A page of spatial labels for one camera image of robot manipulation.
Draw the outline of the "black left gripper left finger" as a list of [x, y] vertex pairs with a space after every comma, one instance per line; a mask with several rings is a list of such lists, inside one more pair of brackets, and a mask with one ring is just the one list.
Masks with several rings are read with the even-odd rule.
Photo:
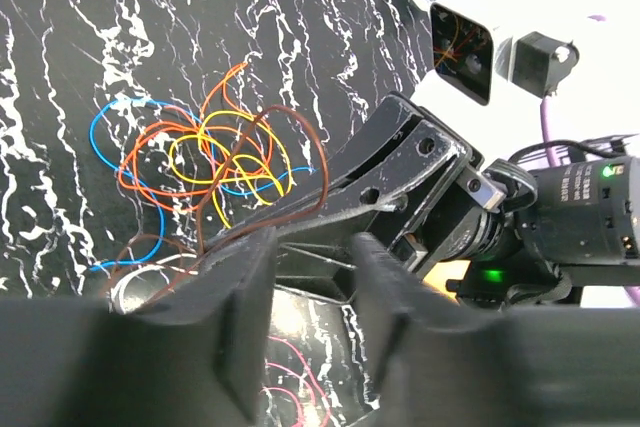
[[264, 228], [129, 314], [87, 298], [1, 303], [5, 426], [252, 426], [277, 238]]

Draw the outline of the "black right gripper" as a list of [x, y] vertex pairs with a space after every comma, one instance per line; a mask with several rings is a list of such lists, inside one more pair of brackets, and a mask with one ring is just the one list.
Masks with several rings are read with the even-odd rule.
[[231, 232], [288, 214], [275, 226], [276, 285], [296, 295], [346, 304], [355, 295], [351, 237], [369, 231], [409, 271], [424, 275], [474, 242], [504, 189], [480, 171], [482, 155], [434, 114], [387, 95], [328, 161], [323, 206], [311, 182], [253, 213]]

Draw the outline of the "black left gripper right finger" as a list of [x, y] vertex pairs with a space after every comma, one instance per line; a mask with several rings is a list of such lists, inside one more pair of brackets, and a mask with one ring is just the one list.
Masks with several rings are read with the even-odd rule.
[[635, 426], [635, 309], [457, 305], [370, 234], [352, 239], [356, 312], [379, 396], [368, 426]]

